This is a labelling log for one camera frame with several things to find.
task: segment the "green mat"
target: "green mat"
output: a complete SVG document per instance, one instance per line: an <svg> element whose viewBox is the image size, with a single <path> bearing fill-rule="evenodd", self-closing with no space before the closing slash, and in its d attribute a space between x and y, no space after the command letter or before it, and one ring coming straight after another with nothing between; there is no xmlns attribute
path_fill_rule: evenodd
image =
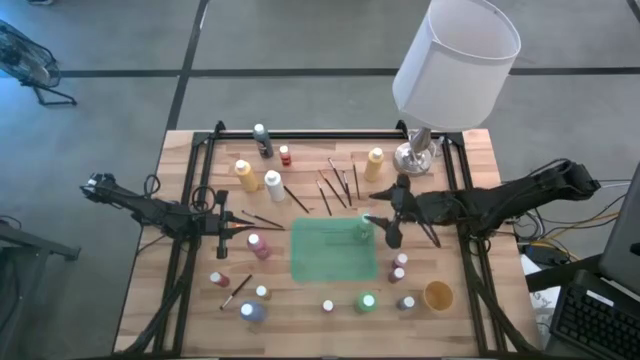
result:
<svg viewBox="0 0 640 360"><path fill-rule="evenodd" d="M367 281L378 274L373 225L361 218L296 219L291 275L296 282Z"/></svg>

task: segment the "gray bottle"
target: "gray bottle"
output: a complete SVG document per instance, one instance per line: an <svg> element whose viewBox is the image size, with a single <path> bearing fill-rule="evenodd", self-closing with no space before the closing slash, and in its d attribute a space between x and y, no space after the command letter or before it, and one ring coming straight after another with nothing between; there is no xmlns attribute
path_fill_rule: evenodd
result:
<svg viewBox="0 0 640 360"><path fill-rule="evenodd" d="M271 146L271 139L269 138L269 132L264 128L262 124L256 124L253 127L253 138L258 143L258 152L260 156L268 159L273 156L273 146Z"/></svg>

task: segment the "pink paint bottle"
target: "pink paint bottle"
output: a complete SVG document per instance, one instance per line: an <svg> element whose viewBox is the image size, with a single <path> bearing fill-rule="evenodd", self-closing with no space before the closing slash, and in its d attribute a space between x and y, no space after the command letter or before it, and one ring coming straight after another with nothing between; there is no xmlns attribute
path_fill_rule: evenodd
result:
<svg viewBox="0 0 640 360"><path fill-rule="evenodd" d="M271 255L271 251L269 251L267 243L261 239L258 234L249 235L249 239L247 239L247 246L260 260L265 260L269 255Z"/></svg>
<svg viewBox="0 0 640 360"><path fill-rule="evenodd" d="M392 284L397 283L398 281L404 278L404 269L403 268L395 268L392 272L389 273L389 282Z"/></svg>
<svg viewBox="0 0 640 360"><path fill-rule="evenodd" d="M398 256L396 256L395 259L393 259L393 264L391 264L391 266L393 266L393 268L403 268L407 265L407 261L409 261L409 258L407 257L407 254L398 254Z"/></svg>

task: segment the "computer monitor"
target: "computer monitor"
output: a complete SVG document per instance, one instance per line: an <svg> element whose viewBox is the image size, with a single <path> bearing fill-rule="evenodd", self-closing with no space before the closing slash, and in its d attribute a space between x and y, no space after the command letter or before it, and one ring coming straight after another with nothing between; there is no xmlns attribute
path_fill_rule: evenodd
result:
<svg viewBox="0 0 640 360"><path fill-rule="evenodd" d="M602 274L640 295L640 164L600 258Z"/></svg>

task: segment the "red paint bottle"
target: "red paint bottle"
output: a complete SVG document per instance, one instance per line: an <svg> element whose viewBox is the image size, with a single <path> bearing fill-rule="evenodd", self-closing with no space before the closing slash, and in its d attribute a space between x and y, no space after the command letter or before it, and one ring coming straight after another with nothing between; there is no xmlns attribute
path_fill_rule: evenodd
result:
<svg viewBox="0 0 640 360"><path fill-rule="evenodd" d="M282 160L282 165L284 166L291 165L291 154L287 145L280 146L280 160Z"/></svg>

